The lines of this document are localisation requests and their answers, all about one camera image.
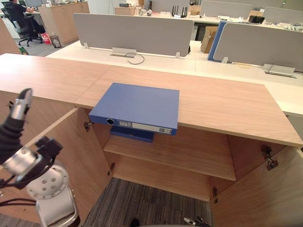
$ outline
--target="person sitting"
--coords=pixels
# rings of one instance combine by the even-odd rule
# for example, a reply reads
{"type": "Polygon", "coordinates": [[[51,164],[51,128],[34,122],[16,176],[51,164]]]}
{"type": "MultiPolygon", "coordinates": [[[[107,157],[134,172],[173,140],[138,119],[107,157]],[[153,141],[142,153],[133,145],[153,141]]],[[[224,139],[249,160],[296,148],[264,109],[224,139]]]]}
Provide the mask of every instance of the person sitting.
{"type": "MultiPolygon", "coordinates": [[[[5,5],[5,9],[10,13],[12,21],[21,21],[25,18],[29,26],[31,26],[30,19],[26,17],[25,12],[33,13],[34,8],[26,8],[20,4],[17,4],[17,0],[9,0],[9,3],[5,5]]],[[[45,29],[42,25],[39,25],[33,18],[31,18],[34,26],[34,30],[39,33],[45,33],[45,29]]]]}

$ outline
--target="binder spine label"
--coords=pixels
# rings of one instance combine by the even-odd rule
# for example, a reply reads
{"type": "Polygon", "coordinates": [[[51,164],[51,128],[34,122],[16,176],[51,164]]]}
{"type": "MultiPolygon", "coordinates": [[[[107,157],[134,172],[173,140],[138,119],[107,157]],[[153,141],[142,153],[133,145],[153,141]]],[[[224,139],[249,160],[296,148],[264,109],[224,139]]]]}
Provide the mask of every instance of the binder spine label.
{"type": "Polygon", "coordinates": [[[147,124],[138,124],[138,123],[133,123],[133,122],[119,121],[119,125],[123,126],[123,127],[155,131],[155,132],[160,132],[160,133],[169,134],[169,135],[171,135],[171,133],[172,133],[172,129],[162,128],[162,127],[147,125],[147,124]]]}

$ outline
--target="brown box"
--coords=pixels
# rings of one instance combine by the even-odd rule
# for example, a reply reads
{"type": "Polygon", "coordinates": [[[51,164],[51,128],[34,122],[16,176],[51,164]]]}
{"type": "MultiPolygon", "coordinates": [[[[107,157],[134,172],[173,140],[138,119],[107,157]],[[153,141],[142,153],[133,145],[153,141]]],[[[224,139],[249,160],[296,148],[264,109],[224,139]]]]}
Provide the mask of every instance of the brown box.
{"type": "Polygon", "coordinates": [[[260,11],[257,11],[257,10],[251,10],[250,11],[250,14],[249,14],[249,16],[248,16],[248,18],[250,17],[250,16],[263,16],[263,13],[262,12],[260,12],[260,11]]]}
{"type": "Polygon", "coordinates": [[[143,7],[144,6],[144,0],[138,0],[139,6],[143,7]]]}
{"type": "Polygon", "coordinates": [[[135,7],[115,7],[115,15],[133,16],[135,7]]]}
{"type": "Polygon", "coordinates": [[[205,27],[205,35],[201,42],[201,51],[203,53],[209,53],[210,48],[212,47],[214,36],[216,35],[216,31],[218,26],[206,26],[205,27]]]}
{"type": "Polygon", "coordinates": [[[188,11],[190,12],[190,15],[199,15],[201,11],[201,6],[198,5],[189,6],[188,11]]]}

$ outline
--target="red bag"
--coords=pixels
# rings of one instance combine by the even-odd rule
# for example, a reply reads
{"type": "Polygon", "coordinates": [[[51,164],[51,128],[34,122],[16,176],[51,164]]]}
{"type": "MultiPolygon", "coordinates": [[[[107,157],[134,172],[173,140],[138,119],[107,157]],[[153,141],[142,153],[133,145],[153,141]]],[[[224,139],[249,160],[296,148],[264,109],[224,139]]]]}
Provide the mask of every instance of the red bag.
{"type": "Polygon", "coordinates": [[[41,36],[42,36],[43,42],[45,44],[52,44],[51,39],[49,38],[48,33],[43,33],[43,34],[41,34],[41,36]]]}

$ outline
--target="wooden shelf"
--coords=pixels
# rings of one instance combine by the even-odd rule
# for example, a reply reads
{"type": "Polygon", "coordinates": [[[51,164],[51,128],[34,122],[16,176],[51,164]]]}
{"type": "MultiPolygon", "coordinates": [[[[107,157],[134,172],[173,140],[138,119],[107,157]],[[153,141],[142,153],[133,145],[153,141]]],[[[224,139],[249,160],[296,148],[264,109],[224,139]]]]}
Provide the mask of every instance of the wooden shelf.
{"type": "Polygon", "coordinates": [[[115,162],[113,177],[209,201],[209,176],[137,158],[105,152],[115,162]]]}
{"type": "Polygon", "coordinates": [[[111,135],[104,150],[227,180],[236,180],[227,136],[178,126],[176,136],[155,134],[153,143],[111,135]]]}

